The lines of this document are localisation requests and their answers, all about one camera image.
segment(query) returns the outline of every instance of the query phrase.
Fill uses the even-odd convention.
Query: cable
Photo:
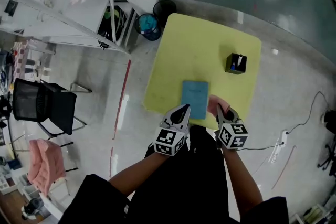
[[[318,92],[315,94],[314,99],[313,99],[313,102],[312,102],[312,104],[311,104],[311,106],[310,106],[309,116],[308,116],[307,120],[306,120],[304,123],[299,123],[299,124],[296,125],[292,130],[290,130],[290,132],[287,132],[286,134],[290,134],[295,128],[297,128],[297,127],[299,127],[299,126],[301,126],[301,125],[305,125],[305,124],[309,121],[310,116],[311,116],[311,111],[312,111],[312,109],[313,109],[313,105],[314,105],[314,102],[315,102],[315,99],[316,99],[316,96],[317,96],[319,93],[324,97],[324,100],[325,100],[325,102],[327,103],[327,108],[328,108],[328,110],[330,110],[330,106],[329,106],[329,103],[328,103],[328,101],[327,101],[327,99],[326,99],[326,96],[323,94],[323,92],[318,91]]]
[[[262,147],[262,148],[241,148],[237,151],[243,151],[243,150],[249,150],[249,151],[262,151],[262,150],[266,150],[268,148],[271,148],[271,147],[276,147],[276,146],[280,146],[280,145],[283,145],[284,142],[280,143],[280,144],[277,144],[275,146],[268,146],[268,147]]]

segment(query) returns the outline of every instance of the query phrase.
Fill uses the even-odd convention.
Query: blue book
[[[189,104],[190,118],[204,120],[208,102],[208,83],[199,81],[183,81],[181,104]]]

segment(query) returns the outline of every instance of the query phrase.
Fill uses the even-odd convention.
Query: wooden floor
[[[27,204],[26,198],[21,195],[17,190],[2,195],[0,193],[0,208],[5,214],[10,224],[36,224],[38,220],[23,220],[21,218],[21,207]]]

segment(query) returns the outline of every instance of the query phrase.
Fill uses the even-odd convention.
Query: yellow table
[[[165,114],[180,105],[184,80],[206,81],[208,94],[227,101],[244,120],[254,94],[261,41],[230,27],[181,14],[169,16],[144,97],[144,106]],[[247,56],[246,73],[226,73],[231,53]],[[191,123],[218,129],[216,119]]]

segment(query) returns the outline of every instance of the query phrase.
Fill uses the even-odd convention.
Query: trash can
[[[143,14],[135,20],[136,31],[150,41],[161,37],[161,28],[153,14]]]
[[[168,16],[176,13],[176,4],[171,0],[161,0],[153,8],[153,14],[158,18],[162,27],[166,26]]]

